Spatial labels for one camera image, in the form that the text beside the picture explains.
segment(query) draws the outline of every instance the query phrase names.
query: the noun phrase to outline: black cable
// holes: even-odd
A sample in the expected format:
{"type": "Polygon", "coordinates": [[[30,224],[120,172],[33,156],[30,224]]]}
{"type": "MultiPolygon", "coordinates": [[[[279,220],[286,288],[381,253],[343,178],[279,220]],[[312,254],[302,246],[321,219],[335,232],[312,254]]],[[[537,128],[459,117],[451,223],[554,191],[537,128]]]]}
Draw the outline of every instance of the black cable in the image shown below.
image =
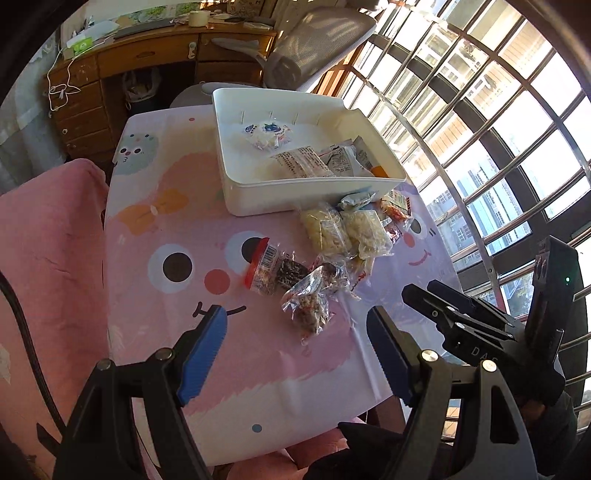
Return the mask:
{"type": "Polygon", "coordinates": [[[35,346],[33,345],[31,332],[29,332],[27,319],[25,318],[25,314],[22,311],[17,294],[14,292],[12,286],[1,271],[0,291],[4,293],[4,296],[6,297],[6,300],[8,301],[8,304],[10,305],[10,308],[12,309],[12,312],[17,320],[18,329],[21,331],[22,342],[25,345],[25,351],[27,352],[31,369],[33,370],[33,376],[35,376],[37,387],[41,392],[41,396],[43,397],[43,401],[47,406],[47,410],[49,410],[49,415],[51,415],[51,418],[56,424],[57,429],[62,435],[64,435],[66,432],[66,424],[64,423],[64,420],[57,409],[56,403],[53,401],[53,397],[51,396],[51,392],[49,392],[49,387],[47,386],[47,382],[45,381],[45,377],[41,371],[41,365],[39,364],[39,359],[37,358],[37,353],[35,352],[35,346]]]}

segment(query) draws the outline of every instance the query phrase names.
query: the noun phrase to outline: food packet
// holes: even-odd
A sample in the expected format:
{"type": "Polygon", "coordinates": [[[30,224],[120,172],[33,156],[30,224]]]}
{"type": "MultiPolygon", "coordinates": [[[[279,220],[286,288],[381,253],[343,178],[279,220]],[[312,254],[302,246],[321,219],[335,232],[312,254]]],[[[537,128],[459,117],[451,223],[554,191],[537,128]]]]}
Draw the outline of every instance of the food packet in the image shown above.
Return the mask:
{"type": "Polygon", "coordinates": [[[367,168],[357,161],[352,145],[331,145],[319,154],[322,162],[337,177],[373,177],[367,168]]]}
{"type": "Polygon", "coordinates": [[[269,238],[263,238],[246,271],[245,287],[261,295],[273,295],[277,288],[277,271],[283,258],[284,254],[269,243],[269,238]]]}
{"type": "Polygon", "coordinates": [[[293,179],[335,176],[312,150],[312,147],[296,148],[273,155],[271,158],[274,158],[293,179]]]}
{"type": "Polygon", "coordinates": [[[269,120],[250,124],[244,129],[246,139],[259,150],[274,150],[291,141],[287,125],[269,120]]]}
{"type": "Polygon", "coordinates": [[[390,190],[380,199],[379,208],[395,222],[410,218],[410,198],[396,190],[390,190]]]}
{"type": "Polygon", "coordinates": [[[375,210],[341,212],[349,238],[358,244],[359,258],[383,257],[392,250],[392,241],[375,210]]]}
{"type": "Polygon", "coordinates": [[[284,312],[291,308],[292,319],[302,340],[318,335],[330,320],[329,302],[322,293],[326,267],[320,265],[296,283],[281,299],[284,312]]]}
{"type": "Polygon", "coordinates": [[[300,219],[317,254],[349,255],[352,245],[343,219],[328,203],[303,210],[300,212],[300,219]]]}
{"type": "Polygon", "coordinates": [[[375,177],[389,178],[379,161],[368,149],[362,137],[357,137],[353,142],[357,161],[369,170],[375,177]]]}
{"type": "Polygon", "coordinates": [[[337,204],[341,210],[359,210],[374,201],[377,193],[375,192],[357,192],[351,193],[337,204]]]}
{"type": "Polygon", "coordinates": [[[310,270],[305,265],[296,262],[292,258],[285,257],[279,263],[275,281],[278,286],[289,290],[308,274],[310,274],[310,270]]]}
{"type": "Polygon", "coordinates": [[[324,266],[322,271],[323,286],[322,293],[331,296],[339,290],[349,290],[351,285],[348,272],[349,259],[343,255],[319,255],[314,260],[312,269],[321,265],[324,266]]]}

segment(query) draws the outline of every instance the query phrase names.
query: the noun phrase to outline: blue gripper pad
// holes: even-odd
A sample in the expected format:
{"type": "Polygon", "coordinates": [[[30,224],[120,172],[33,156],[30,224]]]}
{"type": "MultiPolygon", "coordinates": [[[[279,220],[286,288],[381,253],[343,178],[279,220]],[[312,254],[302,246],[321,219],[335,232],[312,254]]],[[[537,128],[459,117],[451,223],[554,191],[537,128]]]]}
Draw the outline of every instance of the blue gripper pad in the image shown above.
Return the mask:
{"type": "Polygon", "coordinates": [[[182,407],[201,393],[227,331],[228,315],[225,310],[220,309],[209,320],[203,334],[195,342],[183,364],[181,383],[177,390],[177,397],[182,407]]]}

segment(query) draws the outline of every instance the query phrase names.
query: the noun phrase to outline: gray mesh chair back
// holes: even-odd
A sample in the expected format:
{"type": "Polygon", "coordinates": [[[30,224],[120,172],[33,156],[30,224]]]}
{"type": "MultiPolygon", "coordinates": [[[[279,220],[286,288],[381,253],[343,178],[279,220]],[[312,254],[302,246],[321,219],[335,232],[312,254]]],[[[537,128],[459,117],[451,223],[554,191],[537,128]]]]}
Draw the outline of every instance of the gray mesh chair back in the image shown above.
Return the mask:
{"type": "Polygon", "coordinates": [[[269,55],[265,87],[306,91],[374,32],[376,22],[350,8],[309,11],[269,55]]]}

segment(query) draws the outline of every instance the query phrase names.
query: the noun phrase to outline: window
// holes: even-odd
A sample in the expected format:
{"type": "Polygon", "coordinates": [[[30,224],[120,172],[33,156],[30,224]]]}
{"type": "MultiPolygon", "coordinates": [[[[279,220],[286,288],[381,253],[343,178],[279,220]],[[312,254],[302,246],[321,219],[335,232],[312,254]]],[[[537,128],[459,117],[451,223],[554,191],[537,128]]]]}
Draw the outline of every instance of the window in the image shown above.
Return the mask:
{"type": "MultiPolygon", "coordinates": [[[[483,257],[522,239],[534,241],[526,238],[530,216],[536,215],[531,225],[537,226],[568,215],[570,205],[587,198],[591,185],[580,152],[589,161],[591,103],[560,53],[505,0],[416,5],[447,24],[390,4],[339,96],[361,109],[383,136],[420,191],[454,268],[480,269],[464,277],[477,281],[483,257]],[[391,48],[384,54],[386,43],[391,48]],[[413,125],[413,134],[394,109],[413,125]],[[576,145],[563,136],[565,129],[576,145]],[[456,205],[458,197],[463,205],[456,205]],[[512,228],[500,235],[507,225],[512,228]]],[[[503,284],[512,313],[529,307],[528,282],[524,277],[503,284]]],[[[496,293],[490,298],[500,298],[496,293]]]]}
{"type": "Polygon", "coordinates": [[[472,232],[467,225],[463,225],[460,227],[459,230],[456,230],[456,235],[460,242],[467,240],[468,238],[472,238],[472,232]]]}

